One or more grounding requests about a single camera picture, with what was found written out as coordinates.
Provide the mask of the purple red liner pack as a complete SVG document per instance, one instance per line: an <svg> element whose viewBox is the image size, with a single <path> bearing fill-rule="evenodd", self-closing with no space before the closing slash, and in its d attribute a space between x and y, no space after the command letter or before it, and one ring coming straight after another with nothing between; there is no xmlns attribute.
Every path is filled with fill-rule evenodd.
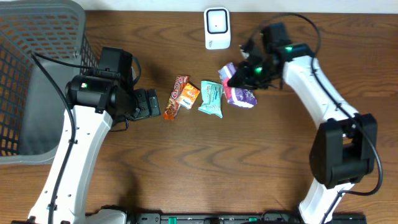
<svg viewBox="0 0 398 224"><path fill-rule="evenodd" d="M223 86L224 95L227 102L241 108L252 108L257 105L256 97L251 90L229 87L228 81L236 73L236 67L232 62L227 63L218 71L221 84Z"/></svg>

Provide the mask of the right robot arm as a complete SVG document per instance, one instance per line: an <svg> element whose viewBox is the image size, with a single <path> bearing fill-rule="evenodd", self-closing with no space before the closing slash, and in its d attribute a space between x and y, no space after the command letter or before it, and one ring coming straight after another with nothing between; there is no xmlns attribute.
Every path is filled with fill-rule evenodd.
<svg viewBox="0 0 398 224"><path fill-rule="evenodd" d="M381 165L375 148L377 121L371 114L360 114L338 93L316 51L293 43L283 23L263 28L261 35L263 50L252 38L240 45L244 60L228 86L267 89L279 79L298 95L317 128L309 155L314 179L298 211L304 223L328 223L341 198Z"/></svg>

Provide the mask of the white barcode scanner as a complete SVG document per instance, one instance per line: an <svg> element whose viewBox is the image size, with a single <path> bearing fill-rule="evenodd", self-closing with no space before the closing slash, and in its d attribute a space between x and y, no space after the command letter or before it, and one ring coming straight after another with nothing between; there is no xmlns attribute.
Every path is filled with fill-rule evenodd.
<svg viewBox="0 0 398 224"><path fill-rule="evenodd" d="M203 13L205 47L208 50L227 49L231 43L229 11L225 7L210 7Z"/></svg>

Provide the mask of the orange chocolate bar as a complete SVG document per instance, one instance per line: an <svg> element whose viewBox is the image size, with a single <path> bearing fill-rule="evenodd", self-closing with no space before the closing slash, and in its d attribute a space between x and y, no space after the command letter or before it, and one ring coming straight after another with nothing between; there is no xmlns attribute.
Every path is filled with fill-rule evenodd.
<svg viewBox="0 0 398 224"><path fill-rule="evenodd" d="M188 75L179 75L176 77L174 88L171 92L171 96L168 100L167 106L162 116L163 119L172 120L176 117L180 109L180 105L178 104L177 99L188 82L189 82Z"/></svg>

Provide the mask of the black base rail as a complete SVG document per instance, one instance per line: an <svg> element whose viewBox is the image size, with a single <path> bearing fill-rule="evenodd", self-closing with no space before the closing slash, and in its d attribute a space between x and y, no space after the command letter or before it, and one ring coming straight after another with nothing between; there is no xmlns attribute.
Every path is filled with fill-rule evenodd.
<svg viewBox="0 0 398 224"><path fill-rule="evenodd" d="M267 211L257 214L163 214L134 213L125 208L106 205L91 215L86 216L85 223L104 224L240 224L240 223L303 223L296 213Z"/></svg>

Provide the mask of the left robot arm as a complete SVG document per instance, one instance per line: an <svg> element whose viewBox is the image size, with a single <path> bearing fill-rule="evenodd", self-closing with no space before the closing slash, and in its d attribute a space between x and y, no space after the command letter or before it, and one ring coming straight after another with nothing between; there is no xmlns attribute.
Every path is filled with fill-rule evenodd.
<svg viewBox="0 0 398 224"><path fill-rule="evenodd" d="M61 91L33 53L36 67L45 75L65 106L62 135L44 154L21 154L21 162L40 164L53 156L44 189L31 208L30 223L126 223L127 214L107 209L85 216L86 195L101 145L112 126L160 114L155 90L134 89L139 81L132 54L117 48L102 49L98 67L85 67Z"/></svg>

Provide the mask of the grey plastic basket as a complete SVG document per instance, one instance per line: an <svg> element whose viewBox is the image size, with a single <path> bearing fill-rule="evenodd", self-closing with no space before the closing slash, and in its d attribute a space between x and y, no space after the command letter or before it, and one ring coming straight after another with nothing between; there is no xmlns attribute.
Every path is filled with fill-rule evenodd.
<svg viewBox="0 0 398 224"><path fill-rule="evenodd" d="M1 164L26 164L21 154L44 154L59 142L65 106L31 55L40 54L64 90L98 64L85 22L74 1L1 2Z"/></svg>

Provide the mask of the green toilet wipes pack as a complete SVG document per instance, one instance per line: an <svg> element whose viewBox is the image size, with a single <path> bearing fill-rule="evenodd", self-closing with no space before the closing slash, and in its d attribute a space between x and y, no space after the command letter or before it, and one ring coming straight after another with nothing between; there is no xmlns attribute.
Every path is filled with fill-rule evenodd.
<svg viewBox="0 0 398 224"><path fill-rule="evenodd" d="M202 81L201 82L201 97L202 104L198 107L198 110L206 114L213 114L219 118L223 117L221 110L221 97L223 94L222 84Z"/></svg>

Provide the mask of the orange tissue pack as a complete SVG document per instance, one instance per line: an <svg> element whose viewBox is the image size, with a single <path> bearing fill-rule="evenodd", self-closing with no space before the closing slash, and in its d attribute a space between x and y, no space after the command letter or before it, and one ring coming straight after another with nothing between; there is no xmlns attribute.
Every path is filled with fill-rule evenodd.
<svg viewBox="0 0 398 224"><path fill-rule="evenodd" d="M180 96L177 98L177 103L180 106L190 110L193 107L193 104L196 101L199 94L200 90L197 87L193 86L192 84L188 83L185 85Z"/></svg>

